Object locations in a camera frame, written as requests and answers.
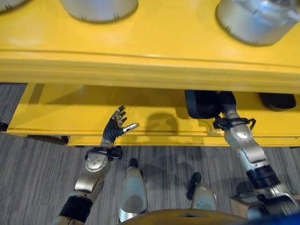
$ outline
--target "yellow surface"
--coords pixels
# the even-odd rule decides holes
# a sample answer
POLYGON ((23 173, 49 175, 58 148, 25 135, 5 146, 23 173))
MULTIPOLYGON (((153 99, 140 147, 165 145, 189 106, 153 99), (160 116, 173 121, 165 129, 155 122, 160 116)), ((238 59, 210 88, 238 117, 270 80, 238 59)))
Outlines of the yellow surface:
MULTIPOLYGON (((102 136, 81 136, 72 135, 68 142, 68 146, 76 145, 99 145, 102 136)), ((201 136, 140 136, 140 135, 124 135, 116 139, 115 145, 203 145, 203 137, 201 136)))
MULTIPOLYGON (((255 137, 300 138, 300 104, 284 112, 265 108, 258 94, 235 92, 241 117, 255 118, 255 137)), ((300 95, 295 95, 298 103, 300 95)), ((188 116, 183 90, 121 88, 63 84, 29 84, 9 124, 10 134, 101 135, 111 114, 127 106, 127 124, 138 122, 138 129, 124 137, 124 143, 191 143, 195 137, 222 137, 211 120, 188 116)), ((202 139, 196 139, 198 145, 202 139)))
MULTIPOLYGON (((68 146, 99 145, 102 136, 72 135, 68 146)), ((257 137, 261 146, 299 146, 300 138, 296 137, 257 137)), ((187 146, 228 146, 224 137, 210 136, 138 136, 124 135, 118 138, 116 145, 187 145, 187 146)))
POLYGON ((254 47, 217 24, 219 0, 139 0, 130 17, 89 24, 58 0, 0 15, 0 82, 300 94, 300 23, 254 47))

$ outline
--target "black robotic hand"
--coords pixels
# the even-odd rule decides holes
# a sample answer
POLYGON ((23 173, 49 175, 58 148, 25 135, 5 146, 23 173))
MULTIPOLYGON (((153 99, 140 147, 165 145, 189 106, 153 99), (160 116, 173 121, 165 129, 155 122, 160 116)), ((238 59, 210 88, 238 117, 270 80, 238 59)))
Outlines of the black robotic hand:
POLYGON ((120 106, 109 119, 103 131, 101 145, 111 146, 117 137, 139 126, 137 123, 133 123, 127 127, 122 127, 123 123, 127 120, 127 117, 124 117, 126 114, 124 109, 124 106, 120 106))

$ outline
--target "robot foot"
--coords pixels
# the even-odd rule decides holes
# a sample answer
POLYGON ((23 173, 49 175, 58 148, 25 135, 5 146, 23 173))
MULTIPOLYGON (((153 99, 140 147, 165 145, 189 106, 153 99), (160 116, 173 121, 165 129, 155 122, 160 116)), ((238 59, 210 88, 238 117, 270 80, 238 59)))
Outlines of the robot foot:
POLYGON ((120 222, 147 212, 148 202, 141 171, 135 158, 130 159, 120 198, 120 222))

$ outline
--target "silver robot leg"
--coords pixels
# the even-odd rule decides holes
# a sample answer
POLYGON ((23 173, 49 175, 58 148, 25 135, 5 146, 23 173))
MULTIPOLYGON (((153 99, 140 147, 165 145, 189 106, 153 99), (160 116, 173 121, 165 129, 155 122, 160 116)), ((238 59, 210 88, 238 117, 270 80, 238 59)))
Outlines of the silver robot leg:
POLYGON ((142 174, 137 167, 137 160, 130 159, 120 198, 120 222, 147 212, 146 189, 142 174))
POLYGON ((187 198, 192 200, 192 209, 217 210, 216 195, 201 185, 201 174, 198 172, 192 175, 187 198))

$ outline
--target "robot forearm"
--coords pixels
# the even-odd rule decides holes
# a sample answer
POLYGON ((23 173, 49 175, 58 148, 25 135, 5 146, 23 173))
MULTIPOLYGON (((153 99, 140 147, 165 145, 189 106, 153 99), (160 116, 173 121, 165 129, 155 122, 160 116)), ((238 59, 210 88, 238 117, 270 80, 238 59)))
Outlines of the robot forearm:
POLYGON ((278 179, 263 149, 254 140, 251 129, 247 126, 249 122, 254 125, 255 120, 239 117, 232 92, 222 91, 218 95, 224 118, 216 118, 214 125, 221 125, 220 128, 225 131, 224 137, 240 158, 241 166, 255 187, 254 192, 258 199, 268 204, 284 198, 283 201, 291 201, 298 208, 297 202, 286 185, 278 179))

